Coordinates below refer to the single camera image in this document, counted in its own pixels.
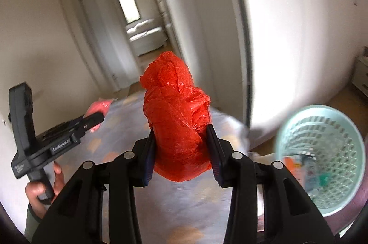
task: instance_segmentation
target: green item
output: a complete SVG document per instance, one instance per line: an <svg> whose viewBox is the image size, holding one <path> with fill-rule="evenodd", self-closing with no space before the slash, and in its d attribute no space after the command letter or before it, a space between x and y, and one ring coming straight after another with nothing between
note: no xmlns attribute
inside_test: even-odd
<svg viewBox="0 0 368 244"><path fill-rule="evenodd" d="M319 175L319 185L321 187L326 187L330 181L331 174L329 173L322 173Z"/></svg>

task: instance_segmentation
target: human hand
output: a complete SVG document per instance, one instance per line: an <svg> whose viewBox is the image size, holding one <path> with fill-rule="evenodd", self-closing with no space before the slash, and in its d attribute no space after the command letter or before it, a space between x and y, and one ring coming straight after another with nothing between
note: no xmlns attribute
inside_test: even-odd
<svg viewBox="0 0 368 244"><path fill-rule="evenodd" d="M51 203L53 203L55 198L59 195L59 193L65 186L64 174L61 169L61 166L57 162L54 162L54 172L55 172L55 182L54 182L53 188L54 188L55 197L53 198ZM43 205L43 203L41 203L38 200L37 196L43 194L45 191L46 191L46 187L41 182L36 182L36 181L29 182L27 186L25 187L25 194L27 195L29 204L31 205L33 212L38 217L40 217L40 219L42 219L45 216L47 210L45 206Z"/></svg>

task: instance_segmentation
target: sleeve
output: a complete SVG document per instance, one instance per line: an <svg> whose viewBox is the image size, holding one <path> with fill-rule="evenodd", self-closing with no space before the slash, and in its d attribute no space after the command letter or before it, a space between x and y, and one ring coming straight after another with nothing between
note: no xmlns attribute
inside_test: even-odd
<svg viewBox="0 0 368 244"><path fill-rule="evenodd" d="M40 217L38 217L34 211L32 210L32 207L30 204L28 204L27 209L27 219L25 223L25 230L24 230L24 236L26 239L31 242L33 234L35 233L38 224L41 222Z"/></svg>

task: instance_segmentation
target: screw head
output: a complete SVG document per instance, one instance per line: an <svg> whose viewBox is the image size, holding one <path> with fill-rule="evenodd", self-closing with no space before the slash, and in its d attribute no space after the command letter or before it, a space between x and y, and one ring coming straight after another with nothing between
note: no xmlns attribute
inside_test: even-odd
<svg viewBox="0 0 368 244"><path fill-rule="evenodd" d="M273 163L273 166L277 169L282 169L284 167L284 165L280 162L280 161L275 161Z"/></svg>
<svg viewBox="0 0 368 244"><path fill-rule="evenodd" d="M243 158L243 154L241 152L233 152L231 154L231 157L233 157L234 159L241 159Z"/></svg>
<svg viewBox="0 0 368 244"><path fill-rule="evenodd" d="M134 158L135 154L134 154L134 152L129 150L129 151L125 152L123 156L124 156L125 159L132 159L132 158Z"/></svg>
<svg viewBox="0 0 368 244"><path fill-rule="evenodd" d="M82 166L83 166L84 169L90 169L90 168L92 168L93 163L92 163L92 161L86 161L86 162L83 163Z"/></svg>

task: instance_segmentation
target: white dresser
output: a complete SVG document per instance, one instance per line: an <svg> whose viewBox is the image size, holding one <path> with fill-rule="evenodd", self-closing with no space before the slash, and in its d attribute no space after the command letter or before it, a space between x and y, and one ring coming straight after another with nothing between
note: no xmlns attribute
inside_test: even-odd
<svg viewBox="0 0 368 244"><path fill-rule="evenodd" d="M368 97L368 56L360 56L356 62L353 84Z"/></svg>

